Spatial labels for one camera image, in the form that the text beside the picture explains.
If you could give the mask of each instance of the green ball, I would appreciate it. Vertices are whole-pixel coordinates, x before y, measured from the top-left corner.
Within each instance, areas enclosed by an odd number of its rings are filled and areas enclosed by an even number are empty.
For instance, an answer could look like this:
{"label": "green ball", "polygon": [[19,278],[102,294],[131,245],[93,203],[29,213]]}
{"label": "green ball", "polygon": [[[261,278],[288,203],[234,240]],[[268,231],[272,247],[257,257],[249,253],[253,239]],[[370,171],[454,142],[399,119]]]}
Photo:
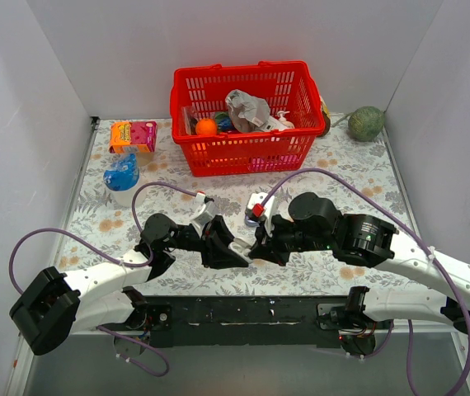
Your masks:
{"label": "green ball", "polygon": [[360,142],[374,140],[385,123],[383,111],[372,106],[360,107],[349,118],[349,131]]}

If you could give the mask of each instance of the plastic bottle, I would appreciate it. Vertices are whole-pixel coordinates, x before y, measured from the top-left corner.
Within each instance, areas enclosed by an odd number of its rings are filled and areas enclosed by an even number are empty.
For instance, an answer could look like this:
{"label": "plastic bottle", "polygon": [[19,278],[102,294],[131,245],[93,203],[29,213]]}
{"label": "plastic bottle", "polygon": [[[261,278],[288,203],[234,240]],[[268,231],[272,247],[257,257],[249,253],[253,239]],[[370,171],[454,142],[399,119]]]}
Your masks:
{"label": "plastic bottle", "polygon": [[277,111],[277,115],[279,116],[279,121],[281,122],[281,124],[283,124],[284,126],[286,126],[287,128],[295,128],[294,124],[292,124],[290,121],[286,120],[286,118],[284,118],[284,115],[285,114],[288,114],[289,111]]}

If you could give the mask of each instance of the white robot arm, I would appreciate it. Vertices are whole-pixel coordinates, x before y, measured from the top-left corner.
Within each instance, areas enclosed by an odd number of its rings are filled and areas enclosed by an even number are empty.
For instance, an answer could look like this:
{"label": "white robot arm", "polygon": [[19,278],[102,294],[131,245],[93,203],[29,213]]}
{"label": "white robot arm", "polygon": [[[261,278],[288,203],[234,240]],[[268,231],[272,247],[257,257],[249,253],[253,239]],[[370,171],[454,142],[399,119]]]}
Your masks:
{"label": "white robot arm", "polygon": [[[247,215],[264,196],[251,196]],[[63,274],[53,267],[43,270],[10,312],[33,352],[52,351],[70,333],[100,324],[123,323],[129,329],[159,325],[163,315],[152,319],[143,296],[130,286],[164,273],[175,261],[170,254],[174,249],[200,252],[202,264],[213,269],[246,267],[256,258],[284,266],[291,252],[332,251],[339,261],[405,276],[429,289],[417,293],[352,288],[344,307],[323,315],[328,328],[399,318],[453,324],[465,331],[453,292],[431,257],[381,219],[343,215],[331,201],[305,193],[291,202],[290,221],[275,213],[272,197],[260,216],[253,216],[259,226],[256,241],[249,243],[231,235],[211,199],[199,194],[196,202],[198,208],[188,225],[175,224],[164,214],[152,215],[140,234],[140,244],[120,257],[124,265],[104,262]],[[151,265],[125,265],[145,262],[151,250]],[[470,264],[440,252],[435,255],[470,310]]]}

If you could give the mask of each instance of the red basket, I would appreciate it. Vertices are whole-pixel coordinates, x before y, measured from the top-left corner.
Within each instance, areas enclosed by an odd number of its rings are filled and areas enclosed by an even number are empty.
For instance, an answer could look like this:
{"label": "red basket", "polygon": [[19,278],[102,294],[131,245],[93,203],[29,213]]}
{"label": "red basket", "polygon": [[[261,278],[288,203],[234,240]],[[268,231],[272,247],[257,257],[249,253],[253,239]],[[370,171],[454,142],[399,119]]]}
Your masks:
{"label": "red basket", "polygon": [[[225,98],[240,89],[268,102],[271,114],[289,111],[295,129],[250,134],[188,135],[183,108],[199,118],[226,111]],[[194,176],[299,169],[316,136],[325,129],[321,101],[308,66],[301,61],[260,62],[254,66],[180,68],[171,92],[172,138]]]}

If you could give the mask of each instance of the table surface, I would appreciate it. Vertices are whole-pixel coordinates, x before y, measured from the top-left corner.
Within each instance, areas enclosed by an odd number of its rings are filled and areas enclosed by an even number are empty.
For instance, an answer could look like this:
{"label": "table surface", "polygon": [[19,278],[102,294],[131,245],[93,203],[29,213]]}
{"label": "table surface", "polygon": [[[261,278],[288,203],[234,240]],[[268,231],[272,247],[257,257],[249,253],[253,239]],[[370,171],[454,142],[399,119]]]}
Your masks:
{"label": "table surface", "polygon": [[[333,121],[340,115],[334,115]],[[251,193],[268,191],[285,172],[254,173],[223,177],[193,177],[186,159],[171,137],[171,120],[158,123],[156,152],[139,158],[141,173],[148,182],[163,181],[191,191],[205,191],[215,199],[226,224],[235,236],[252,238],[255,229],[244,224],[244,206]],[[139,240],[130,208],[118,206],[106,192],[103,172],[115,161],[108,153],[110,126],[116,120],[102,120],[96,130],[91,157],[84,174],[77,204],[68,230],[104,252],[118,257]],[[406,224],[407,208],[392,169],[382,136],[370,143],[353,140],[347,123],[321,139],[316,139],[303,167],[323,167],[343,177],[372,197]],[[305,173],[288,181],[275,195],[280,213],[288,216],[288,203],[297,195],[313,191],[333,200],[336,208],[348,213],[367,213],[384,218],[377,210],[329,177]],[[163,212],[178,224],[186,224],[193,211],[189,196],[161,186],[147,189],[147,198],[138,207],[140,221]],[[200,264],[199,253],[176,251],[176,262],[162,276],[137,289],[146,295],[346,295],[349,288],[366,285],[377,289],[425,290],[405,277],[388,272],[348,266],[329,252],[294,253],[286,267],[254,261],[248,268],[210,270]],[[75,270],[94,266],[101,258],[68,240],[64,244],[59,269]]]}

